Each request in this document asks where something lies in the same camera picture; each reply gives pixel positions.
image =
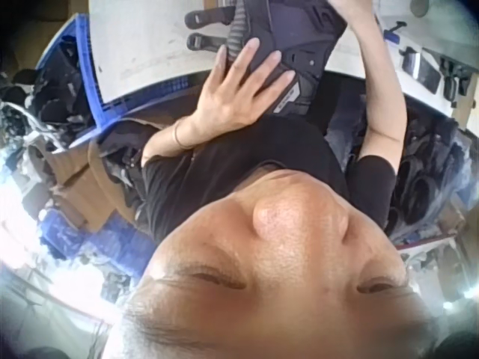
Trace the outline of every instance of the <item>pile of shoes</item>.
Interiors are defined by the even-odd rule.
[[[126,120],[115,124],[98,140],[100,158],[109,179],[121,185],[126,206],[135,211],[134,225],[146,233],[148,219],[141,154],[145,144],[157,132],[156,127]]]
[[[24,135],[32,129],[51,151],[66,150],[94,127],[79,67],[76,38],[64,36],[40,70],[21,70],[1,89],[2,130]]]
[[[280,50],[281,63],[266,85],[288,70],[296,71],[294,81],[268,110],[280,116],[308,112],[329,56],[347,26],[327,0],[237,0],[236,6],[189,13],[185,23],[193,30],[211,23],[231,24],[228,38],[194,33],[187,42],[192,51],[216,52],[226,44],[229,64],[248,40],[259,38],[260,48],[251,62],[251,72],[271,52]]]
[[[451,118],[409,121],[406,146],[391,200],[386,233],[397,241],[433,224],[460,184],[467,151]]]

